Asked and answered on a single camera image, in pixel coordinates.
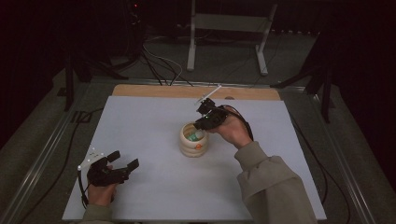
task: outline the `table leg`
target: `table leg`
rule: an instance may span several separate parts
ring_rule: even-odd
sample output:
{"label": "table leg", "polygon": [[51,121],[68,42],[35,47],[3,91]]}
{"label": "table leg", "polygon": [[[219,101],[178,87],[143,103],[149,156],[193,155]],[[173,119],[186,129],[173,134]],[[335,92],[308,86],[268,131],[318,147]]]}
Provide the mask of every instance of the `table leg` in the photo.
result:
{"label": "table leg", "polygon": [[271,25],[274,20],[276,8],[277,8],[277,4],[273,4],[270,15],[268,16],[268,22],[265,24],[265,29],[264,32],[262,33],[262,42],[260,43],[260,45],[256,46],[257,60],[259,62],[260,74],[262,76],[268,75],[267,64],[265,63],[263,51],[264,51],[265,42],[267,41],[268,35],[270,34],[271,31]]}

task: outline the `white metal stand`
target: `white metal stand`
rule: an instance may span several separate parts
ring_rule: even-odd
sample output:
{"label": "white metal stand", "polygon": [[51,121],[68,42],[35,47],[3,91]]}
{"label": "white metal stand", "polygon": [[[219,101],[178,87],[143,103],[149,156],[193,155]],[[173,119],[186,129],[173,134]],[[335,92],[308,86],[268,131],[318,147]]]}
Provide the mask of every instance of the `white metal stand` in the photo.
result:
{"label": "white metal stand", "polygon": [[187,70],[194,70],[195,63],[195,29],[228,30],[262,33],[262,42],[256,46],[257,60],[262,76],[268,75],[263,50],[270,33],[272,21],[275,16],[277,4],[273,4],[268,17],[247,17],[231,15],[213,15],[195,13],[195,0],[191,0],[191,36]]}

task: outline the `white paper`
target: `white paper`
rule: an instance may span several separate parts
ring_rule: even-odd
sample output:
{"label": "white paper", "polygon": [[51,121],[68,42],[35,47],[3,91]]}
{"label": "white paper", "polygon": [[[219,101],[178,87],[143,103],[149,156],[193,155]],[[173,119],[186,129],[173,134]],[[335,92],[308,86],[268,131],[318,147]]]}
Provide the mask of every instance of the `white paper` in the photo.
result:
{"label": "white paper", "polygon": [[[179,131],[201,115],[195,99],[110,96],[89,150],[121,157],[114,169],[138,158],[140,167],[118,186],[115,220],[239,221],[251,220],[241,200],[233,157],[236,149],[218,134],[210,134],[208,151],[187,158],[178,148]],[[304,182],[317,219],[326,219],[316,186],[290,117],[282,101],[214,100],[232,105],[249,122],[256,141],[268,156],[278,155]],[[84,185],[86,170],[83,172]],[[64,211],[65,220],[84,213],[78,182]]]}

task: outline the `table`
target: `table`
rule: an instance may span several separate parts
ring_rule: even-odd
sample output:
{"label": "table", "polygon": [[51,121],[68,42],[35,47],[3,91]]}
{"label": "table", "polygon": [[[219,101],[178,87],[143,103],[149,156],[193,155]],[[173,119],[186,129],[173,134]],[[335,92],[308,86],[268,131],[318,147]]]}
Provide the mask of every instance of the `table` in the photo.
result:
{"label": "table", "polygon": [[263,50],[270,33],[277,4],[273,4],[268,17],[248,17],[233,15],[203,14],[195,12],[195,0],[191,2],[191,35],[187,70],[193,71],[195,64],[195,29],[244,31],[262,33],[262,42],[256,46],[256,55],[262,76],[268,75]]}
{"label": "table", "polygon": [[[179,129],[200,116],[194,103],[213,89],[144,85],[115,88],[89,148],[89,152],[95,147],[107,155],[119,150],[121,158],[113,162],[115,168],[135,158],[140,161],[130,179],[118,187],[119,196],[112,204],[115,220],[251,220],[236,180],[241,172],[233,158],[236,149],[218,134],[210,135],[208,151],[200,158],[187,158],[178,149]],[[223,100],[224,97],[235,100]],[[250,122],[255,139],[265,143],[262,146],[267,154],[282,156],[302,178],[317,218],[325,219],[289,114],[277,92],[220,88],[210,98],[217,105],[233,105],[241,112]],[[76,183],[63,219],[79,220],[83,213]]]}

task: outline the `person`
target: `person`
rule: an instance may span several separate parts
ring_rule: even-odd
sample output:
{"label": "person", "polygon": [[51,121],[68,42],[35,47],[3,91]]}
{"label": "person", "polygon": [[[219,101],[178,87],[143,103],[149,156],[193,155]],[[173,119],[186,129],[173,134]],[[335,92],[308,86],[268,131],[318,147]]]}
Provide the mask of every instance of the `person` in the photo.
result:
{"label": "person", "polygon": [[[240,119],[229,115],[219,127],[208,132],[220,134],[236,147],[234,157],[242,167],[237,180],[254,223],[317,223],[302,179],[280,157],[268,157],[259,143],[249,137]],[[112,223],[109,205],[115,188],[116,185],[88,188],[90,204],[80,224]]]}

